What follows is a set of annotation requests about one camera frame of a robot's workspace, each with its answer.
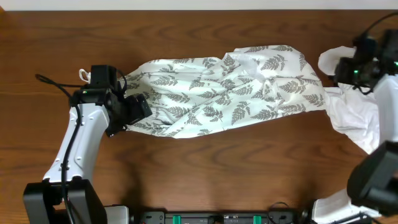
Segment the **white fern-print dress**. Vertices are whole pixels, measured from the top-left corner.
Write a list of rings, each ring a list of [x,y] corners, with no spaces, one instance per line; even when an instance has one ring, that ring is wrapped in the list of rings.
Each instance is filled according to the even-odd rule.
[[[151,60],[121,84],[129,96],[143,94],[152,111],[129,130],[159,137],[194,138],[325,109],[320,79],[288,45]]]

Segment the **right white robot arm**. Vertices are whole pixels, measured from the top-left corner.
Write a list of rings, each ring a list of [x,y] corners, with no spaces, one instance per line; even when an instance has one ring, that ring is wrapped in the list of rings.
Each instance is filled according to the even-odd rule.
[[[345,189],[314,201],[304,223],[377,223],[397,214],[397,31],[385,31],[380,41],[364,32],[353,43],[354,55],[340,58],[331,79],[375,96],[381,142],[353,169]]]

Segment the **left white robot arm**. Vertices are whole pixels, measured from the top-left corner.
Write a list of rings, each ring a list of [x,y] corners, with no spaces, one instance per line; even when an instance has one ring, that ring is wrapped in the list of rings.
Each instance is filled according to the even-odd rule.
[[[91,183],[103,135],[113,136],[152,114],[143,94],[84,89],[70,99],[60,150],[41,182],[26,185],[30,223],[129,223],[125,205],[104,206]]]

